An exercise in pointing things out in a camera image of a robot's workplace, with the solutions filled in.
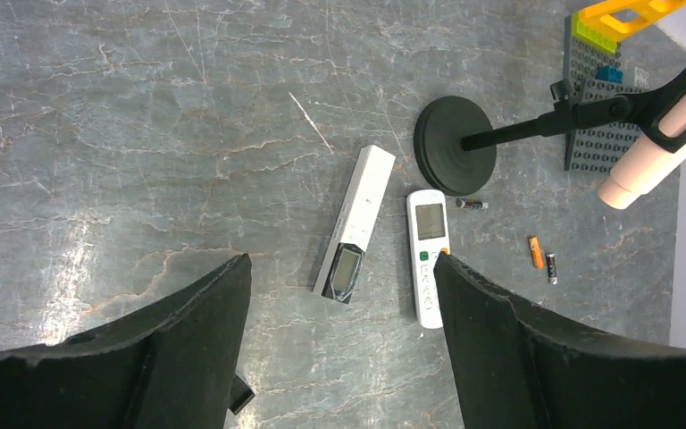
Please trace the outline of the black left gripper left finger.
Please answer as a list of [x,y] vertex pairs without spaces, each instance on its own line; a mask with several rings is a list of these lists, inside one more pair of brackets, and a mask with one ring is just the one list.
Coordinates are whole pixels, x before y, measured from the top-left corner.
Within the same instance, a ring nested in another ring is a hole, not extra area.
[[54,346],[0,351],[0,428],[221,428],[255,396],[238,374],[248,255]]

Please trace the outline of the white remote control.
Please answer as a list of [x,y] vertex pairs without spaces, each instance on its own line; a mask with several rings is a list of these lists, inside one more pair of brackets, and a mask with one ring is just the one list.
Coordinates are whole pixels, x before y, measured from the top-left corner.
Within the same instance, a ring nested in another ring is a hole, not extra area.
[[446,197],[435,189],[412,192],[406,215],[417,320],[425,329],[439,329],[443,322],[433,270],[439,255],[450,251]]

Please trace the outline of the orange battery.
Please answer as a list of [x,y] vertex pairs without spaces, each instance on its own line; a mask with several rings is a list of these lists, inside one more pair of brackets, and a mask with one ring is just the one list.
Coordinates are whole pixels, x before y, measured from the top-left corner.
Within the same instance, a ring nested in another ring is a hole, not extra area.
[[531,253],[531,261],[533,266],[536,269],[543,269],[545,267],[545,263],[538,238],[534,235],[529,236],[528,246]]

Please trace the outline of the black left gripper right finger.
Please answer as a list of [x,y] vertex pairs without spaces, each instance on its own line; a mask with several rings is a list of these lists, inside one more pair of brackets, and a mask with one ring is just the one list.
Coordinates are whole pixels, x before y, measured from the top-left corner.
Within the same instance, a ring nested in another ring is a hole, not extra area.
[[686,349],[576,322],[451,255],[434,276],[465,427],[686,428]]

